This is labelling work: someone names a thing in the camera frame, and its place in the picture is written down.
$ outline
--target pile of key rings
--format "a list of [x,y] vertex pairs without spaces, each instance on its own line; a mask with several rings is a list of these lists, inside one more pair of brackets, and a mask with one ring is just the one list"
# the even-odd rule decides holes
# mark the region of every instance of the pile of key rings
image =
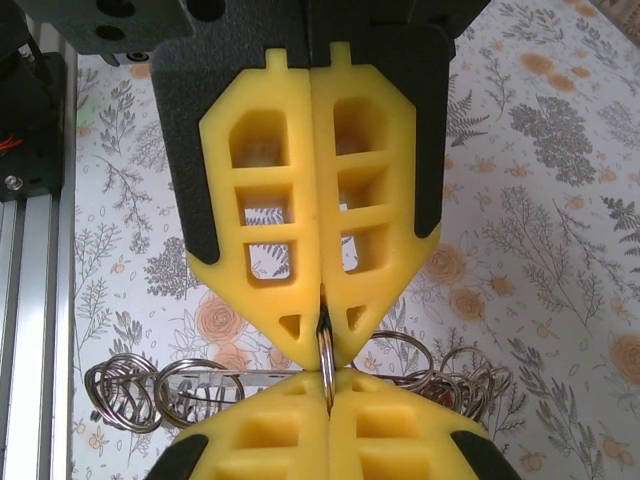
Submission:
[[[321,372],[327,408],[335,396],[335,370],[329,327],[318,328]],[[422,395],[465,417],[480,422],[492,403],[513,380],[507,367],[493,366],[475,347],[448,352],[436,367],[429,349],[402,332],[379,331],[374,339],[395,339],[415,347],[427,367],[404,376],[375,375],[405,390]],[[473,355],[475,367],[455,372],[452,362],[463,354]],[[215,415],[250,394],[263,390],[297,373],[292,370],[228,370],[205,359],[184,359],[158,370],[148,359],[132,353],[111,357],[89,369],[85,388],[95,407],[93,421],[138,434],[160,426],[187,428]]]

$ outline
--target metal rail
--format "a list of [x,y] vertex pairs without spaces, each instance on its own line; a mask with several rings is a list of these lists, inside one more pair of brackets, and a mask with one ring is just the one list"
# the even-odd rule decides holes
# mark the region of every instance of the metal rail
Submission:
[[0,478],[71,477],[76,53],[31,24],[67,65],[65,185],[60,195],[0,205]]

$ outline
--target floral background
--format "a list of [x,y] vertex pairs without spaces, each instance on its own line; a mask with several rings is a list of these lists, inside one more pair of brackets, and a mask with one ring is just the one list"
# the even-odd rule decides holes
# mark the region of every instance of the floral background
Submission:
[[[186,266],[148,66],[79,66],[73,478],[142,479],[173,433],[92,422],[87,368],[295,366]],[[451,70],[442,243],[382,326],[514,370],[485,426],[523,478],[639,478],[640,52],[584,1],[494,1]],[[357,364],[416,357],[378,341]]]

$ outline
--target key ring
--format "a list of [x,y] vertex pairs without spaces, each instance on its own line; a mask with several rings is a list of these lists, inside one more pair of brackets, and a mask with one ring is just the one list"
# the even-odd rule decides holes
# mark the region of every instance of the key ring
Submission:
[[327,400],[327,412],[331,412],[336,396],[336,366],[333,358],[333,335],[329,321],[329,310],[326,305],[320,306],[316,335],[318,337],[320,372],[322,373],[324,396]]

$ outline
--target yellow foam grip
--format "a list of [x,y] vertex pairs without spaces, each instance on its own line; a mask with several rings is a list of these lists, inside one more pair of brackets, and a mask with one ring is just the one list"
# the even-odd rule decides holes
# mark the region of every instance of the yellow foam grip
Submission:
[[189,480],[477,480],[451,433],[477,423],[346,369],[331,417],[318,373],[297,374],[183,431],[209,443]]
[[[330,67],[309,71],[267,50],[266,68],[241,72],[202,118],[221,258],[206,265],[189,255],[203,283],[309,370],[319,365],[321,289],[343,366],[440,233],[414,235],[414,106],[373,66],[352,66],[348,44],[331,52]],[[279,207],[279,224],[253,224],[246,212],[256,207]],[[349,272],[347,238],[358,257]],[[257,278],[256,247],[288,254],[288,277]]]

